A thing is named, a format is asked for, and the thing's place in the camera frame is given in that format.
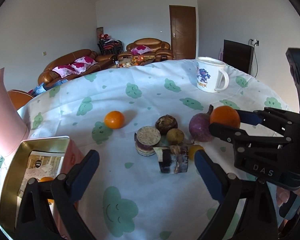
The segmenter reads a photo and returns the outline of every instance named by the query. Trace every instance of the black screen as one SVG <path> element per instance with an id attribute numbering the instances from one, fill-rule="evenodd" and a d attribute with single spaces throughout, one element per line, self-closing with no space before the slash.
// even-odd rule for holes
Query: black screen
<path id="1" fill-rule="evenodd" d="M 223 62 L 247 74 L 251 74 L 252 60 L 253 47 L 234 41 L 224 41 Z"/>

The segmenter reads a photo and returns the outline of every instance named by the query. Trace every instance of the wall outlet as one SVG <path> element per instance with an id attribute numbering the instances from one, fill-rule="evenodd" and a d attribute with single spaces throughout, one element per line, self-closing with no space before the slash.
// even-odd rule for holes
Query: wall outlet
<path id="1" fill-rule="evenodd" d="M 256 39 L 250 39 L 248 45 L 254 47 L 254 46 L 259 46 L 259 41 L 257 41 Z"/>

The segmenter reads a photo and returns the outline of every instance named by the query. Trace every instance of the orange fruit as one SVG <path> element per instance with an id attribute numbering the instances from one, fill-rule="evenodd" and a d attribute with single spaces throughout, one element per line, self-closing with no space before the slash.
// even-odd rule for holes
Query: orange fruit
<path id="1" fill-rule="evenodd" d="M 219 106 L 215 108 L 210 115 L 210 123 L 214 122 L 240 128 L 240 116 L 238 112 L 230 106 Z"/>
<path id="2" fill-rule="evenodd" d="M 194 160 L 194 154 L 199 151 L 204 150 L 204 148 L 201 145 L 192 145 L 188 150 L 189 160 Z"/>
<path id="3" fill-rule="evenodd" d="M 104 122 L 111 129 L 120 129 L 124 126 L 124 115 L 119 111 L 112 111 L 106 115 Z"/>
<path id="4" fill-rule="evenodd" d="M 46 181 L 51 181 L 51 180 L 53 180 L 52 177 L 43 177 L 43 178 L 41 178 L 41 179 L 39 180 L 39 182 L 46 182 Z M 54 200 L 53 200 L 53 199 L 48 199 L 48 202 L 49 202 L 50 204 L 52 204 L 52 203 L 54 203 Z"/>

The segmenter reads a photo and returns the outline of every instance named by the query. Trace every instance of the white wall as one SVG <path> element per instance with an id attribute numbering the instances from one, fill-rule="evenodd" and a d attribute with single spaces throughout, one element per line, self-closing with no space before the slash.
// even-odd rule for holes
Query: white wall
<path id="1" fill-rule="evenodd" d="M 103 27 L 104 33 L 122 41 L 124 48 L 147 37 L 171 45 L 169 5 L 198 8 L 197 0 L 100 0 L 96 2 L 98 27 Z"/>
<path id="2" fill-rule="evenodd" d="M 300 48 L 300 17 L 288 0 L 198 0 L 199 55 L 218 57 L 223 40 L 248 44 L 257 39 L 257 79 L 270 86 L 294 111 L 297 91 L 285 53 Z M 254 60 L 252 75 L 256 73 Z"/>
<path id="3" fill-rule="evenodd" d="M 5 67 L 6 89 L 29 91 L 52 60 L 79 49 L 96 50 L 96 28 L 94 2 L 6 0 L 0 8 L 0 68 Z"/>

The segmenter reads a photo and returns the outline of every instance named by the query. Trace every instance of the mug rim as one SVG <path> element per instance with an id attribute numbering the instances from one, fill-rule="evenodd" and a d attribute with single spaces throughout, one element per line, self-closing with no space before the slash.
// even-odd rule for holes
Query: mug rim
<path id="1" fill-rule="evenodd" d="M 213 66 L 225 66 L 226 65 L 226 63 L 224 63 L 223 61 L 212 58 L 212 57 L 197 57 L 196 60 L 202 61 L 205 64 L 213 65 Z"/>

